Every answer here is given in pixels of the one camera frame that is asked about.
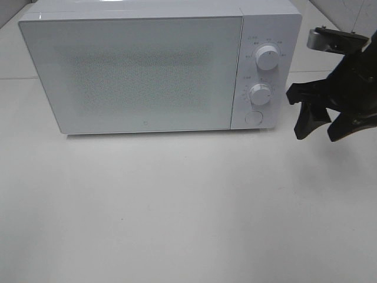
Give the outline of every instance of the round button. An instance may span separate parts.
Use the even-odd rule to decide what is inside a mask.
[[[259,111],[251,111],[246,114],[245,121],[250,125],[259,125],[263,121],[263,114]]]
[[[271,89],[266,84],[256,84],[250,90],[250,100],[255,105],[264,105],[271,99]]]
[[[272,70],[279,63],[279,51],[273,45],[265,45],[257,50],[255,58],[260,69]]]

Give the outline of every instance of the timer knob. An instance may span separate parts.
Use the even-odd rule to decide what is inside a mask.
[[[271,99],[271,88],[266,84],[256,84],[250,90],[250,100],[255,105],[264,105]]]
[[[279,51],[273,45],[259,47],[255,59],[260,69],[267,71],[274,69],[279,63]]]

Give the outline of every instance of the microwave door window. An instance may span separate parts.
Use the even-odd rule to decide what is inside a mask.
[[[229,129],[242,19],[29,23],[63,133]]]

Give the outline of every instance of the rotary knob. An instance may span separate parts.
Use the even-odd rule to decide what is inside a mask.
[[[255,105],[264,105],[271,99],[271,88],[266,84],[256,84],[250,90],[250,100]]]
[[[259,47],[255,53],[255,59],[261,70],[272,70],[279,63],[279,50],[273,45]]]

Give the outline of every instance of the white wall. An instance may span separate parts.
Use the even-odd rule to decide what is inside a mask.
[[[342,31],[371,36],[377,30],[377,0],[311,0]]]
[[[0,0],[0,27],[8,22],[30,0]]]

